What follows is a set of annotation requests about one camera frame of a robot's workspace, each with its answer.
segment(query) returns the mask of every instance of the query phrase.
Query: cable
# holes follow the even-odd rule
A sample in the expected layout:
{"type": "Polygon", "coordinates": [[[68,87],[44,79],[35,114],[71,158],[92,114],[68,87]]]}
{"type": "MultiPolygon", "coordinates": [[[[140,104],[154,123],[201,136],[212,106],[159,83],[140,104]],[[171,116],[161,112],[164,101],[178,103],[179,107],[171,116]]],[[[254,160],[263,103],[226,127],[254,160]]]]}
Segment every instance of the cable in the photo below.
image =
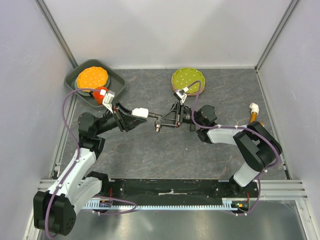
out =
{"type": "Polygon", "coordinates": [[[240,207],[238,207],[238,210],[245,213],[245,214],[248,212],[248,211],[242,210],[240,207]]]}
{"type": "Polygon", "coordinates": [[[162,118],[162,115],[150,111],[148,113],[148,117],[155,118],[155,119],[160,119],[160,118],[162,118]]]}
{"type": "MultiPolygon", "coordinates": [[[[193,83],[191,83],[188,88],[191,88],[194,84],[196,83],[199,83],[199,88],[198,88],[198,91],[196,93],[196,96],[195,96],[195,100],[194,100],[194,104],[193,104],[193,107],[191,109],[191,119],[193,121],[193,123],[202,128],[202,129],[219,129],[219,128],[222,128],[222,129],[241,129],[241,130],[246,130],[254,135],[256,135],[258,138],[260,138],[262,141],[264,141],[270,148],[271,150],[273,151],[274,155],[275,155],[275,162],[270,164],[269,166],[267,166],[266,168],[271,168],[275,165],[277,165],[278,163],[281,162],[281,159],[280,159],[280,155],[279,153],[277,152],[276,148],[271,144],[271,142],[269,142],[264,136],[262,136],[261,134],[259,134],[258,132],[248,128],[248,127],[244,127],[244,126],[202,126],[200,124],[198,124],[195,120],[195,109],[196,109],[196,106],[197,106],[197,103],[198,103],[198,98],[199,98],[199,94],[200,94],[200,90],[201,90],[201,81],[197,80],[197,81],[194,81],[193,83]]],[[[249,209],[246,213],[240,213],[240,215],[245,215],[245,214],[248,214],[250,213],[257,205],[258,201],[259,201],[259,198],[260,198],[260,193],[261,193],[261,183],[260,183],[260,175],[262,174],[263,172],[260,172],[256,177],[255,179],[258,181],[258,186],[259,186],[259,193],[258,193],[258,196],[256,198],[256,201],[254,202],[253,206],[251,209],[249,209]]]]}
{"type": "Polygon", "coordinates": [[[118,198],[114,198],[114,197],[107,197],[107,196],[94,196],[94,198],[103,198],[102,200],[111,200],[111,201],[116,201],[116,202],[121,202],[121,203],[125,203],[125,204],[130,204],[133,205],[133,208],[126,210],[126,211],[120,211],[120,212],[99,212],[99,211],[94,211],[94,214],[98,214],[100,215],[121,215],[121,214],[128,214],[133,212],[136,208],[137,208],[137,204],[132,202],[132,201],[127,201],[127,200],[123,200],[123,199],[118,199],[118,198]]]}
{"type": "MultiPolygon", "coordinates": [[[[75,89],[71,92],[68,93],[68,95],[65,97],[63,103],[62,103],[62,108],[61,108],[61,115],[62,115],[62,120],[63,120],[63,123],[64,123],[64,126],[66,127],[67,131],[69,132],[69,134],[72,136],[72,138],[74,139],[75,143],[76,143],[76,149],[77,149],[77,153],[76,153],[76,160],[79,159],[79,156],[80,156],[80,146],[79,146],[79,143],[77,141],[77,138],[76,136],[72,133],[71,129],[69,128],[68,126],[68,123],[67,123],[67,120],[65,118],[65,105],[66,105],[66,102],[68,100],[68,98],[78,92],[78,91],[83,91],[83,90],[89,90],[89,91],[92,91],[92,92],[100,92],[100,90],[97,90],[97,89],[90,89],[90,88],[78,88],[78,89],[75,89]]],[[[56,233],[55,235],[51,235],[50,232],[49,232],[49,214],[50,214],[50,210],[51,210],[51,207],[52,207],[52,203],[54,201],[54,198],[55,196],[57,195],[57,192],[59,191],[60,187],[64,181],[66,180],[66,178],[68,177],[68,175],[71,173],[71,171],[74,169],[74,167],[76,166],[77,162],[74,161],[73,164],[71,165],[71,167],[68,169],[68,171],[65,173],[65,175],[63,176],[63,178],[61,179],[60,181],[60,184],[58,186],[56,186],[56,189],[54,190],[50,200],[49,200],[49,203],[48,203],[48,206],[47,206],[47,209],[46,209],[46,212],[45,212],[45,218],[44,218],[44,230],[45,230],[45,234],[47,236],[48,239],[54,239],[58,234],[56,233]]]]}
{"type": "Polygon", "coordinates": [[[246,196],[247,196],[247,200],[246,200],[245,202],[247,203],[247,202],[249,202],[249,200],[250,200],[250,194],[249,194],[248,191],[246,192],[246,196]]]}

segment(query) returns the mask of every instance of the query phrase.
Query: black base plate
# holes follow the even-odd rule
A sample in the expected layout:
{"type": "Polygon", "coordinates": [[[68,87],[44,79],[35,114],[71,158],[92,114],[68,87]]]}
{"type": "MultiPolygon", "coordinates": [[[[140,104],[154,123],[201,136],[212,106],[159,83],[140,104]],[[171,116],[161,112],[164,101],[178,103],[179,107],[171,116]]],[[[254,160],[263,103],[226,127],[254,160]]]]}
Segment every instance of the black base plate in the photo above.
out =
{"type": "Polygon", "coordinates": [[[258,196],[255,182],[240,192],[233,192],[234,187],[228,180],[110,179],[107,184],[114,198],[132,201],[138,206],[221,205],[222,198],[246,199],[247,192],[251,198],[258,196]]]}

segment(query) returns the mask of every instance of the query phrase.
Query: orange plate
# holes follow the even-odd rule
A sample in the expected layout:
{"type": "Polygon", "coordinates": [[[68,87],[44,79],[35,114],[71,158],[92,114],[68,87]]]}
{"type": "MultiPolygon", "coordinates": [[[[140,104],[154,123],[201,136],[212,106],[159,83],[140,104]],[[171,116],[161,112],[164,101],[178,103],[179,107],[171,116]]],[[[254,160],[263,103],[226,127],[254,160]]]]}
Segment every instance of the orange plate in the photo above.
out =
{"type": "Polygon", "coordinates": [[[100,66],[92,66],[83,70],[76,79],[79,89],[96,89],[106,85],[108,80],[107,71],[100,66]]]}

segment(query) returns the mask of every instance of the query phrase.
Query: metal floor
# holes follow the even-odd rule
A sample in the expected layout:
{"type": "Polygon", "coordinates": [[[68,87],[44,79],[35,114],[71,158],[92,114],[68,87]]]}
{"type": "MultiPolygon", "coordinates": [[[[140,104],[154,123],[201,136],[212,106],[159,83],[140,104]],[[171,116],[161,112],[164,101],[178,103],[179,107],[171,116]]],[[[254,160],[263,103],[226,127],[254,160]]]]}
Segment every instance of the metal floor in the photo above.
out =
{"type": "MultiPolygon", "coordinates": [[[[171,77],[174,69],[117,70],[127,83],[120,102],[128,109],[148,108],[165,114],[177,100],[173,95],[171,77]]],[[[215,106],[217,123],[245,125],[250,119],[249,105],[259,105],[258,121],[272,132],[270,120],[254,69],[201,69],[205,89],[200,94],[197,108],[215,106]]],[[[185,104],[192,107],[195,97],[187,97],[185,104]]],[[[71,130],[78,135],[78,117],[90,112],[101,117],[105,110],[88,106],[77,100],[71,130]]],[[[105,138],[103,152],[88,172],[97,171],[111,178],[160,179],[229,179],[243,164],[236,146],[207,144],[189,132],[189,125],[179,128],[154,130],[154,119],[129,132],[118,129],[101,134],[105,138]]],[[[74,155],[76,146],[69,136],[63,152],[60,170],[63,171],[74,155]]],[[[261,176],[263,180],[284,180],[282,165],[261,176]]]]}
{"type": "Polygon", "coordinates": [[[81,211],[57,240],[306,240],[295,202],[259,202],[248,216],[207,211],[136,211],[97,216],[81,211]]]}

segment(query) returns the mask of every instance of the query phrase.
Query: gray wall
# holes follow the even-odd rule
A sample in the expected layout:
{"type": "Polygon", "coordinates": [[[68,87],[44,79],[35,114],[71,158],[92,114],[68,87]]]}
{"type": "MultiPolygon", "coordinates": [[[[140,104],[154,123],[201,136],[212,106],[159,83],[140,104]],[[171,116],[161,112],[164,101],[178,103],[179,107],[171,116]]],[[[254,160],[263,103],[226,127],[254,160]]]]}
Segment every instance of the gray wall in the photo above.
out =
{"type": "Polygon", "coordinates": [[[45,0],[77,60],[254,66],[290,0],[45,0]]]}
{"type": "Polygon", "coordinates": [[[320,1],[302,0],[260,73],[289,169],[320,223],[320,1]]]}
{"type": "Polygon", "coordinates": [[[22,239],[62,129],[71,70],[33,0],[0,7],[0,239],[22,239]]]}

